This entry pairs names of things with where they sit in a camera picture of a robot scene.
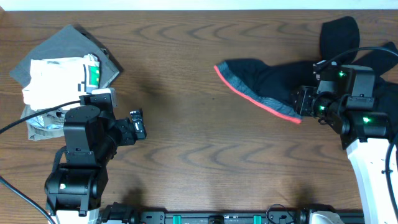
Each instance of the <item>white wall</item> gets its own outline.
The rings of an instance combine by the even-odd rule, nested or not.
[[[398,9],[398,0],[0,0],[5,11]]]

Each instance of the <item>green light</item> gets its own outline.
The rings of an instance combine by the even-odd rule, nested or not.
[[[368,122],[371,122],[372,120],[370,120],[369,118],[367,118],[367,117],[364,117],[363,118],[363,122],[366,124],[366,123],[368,123]]]

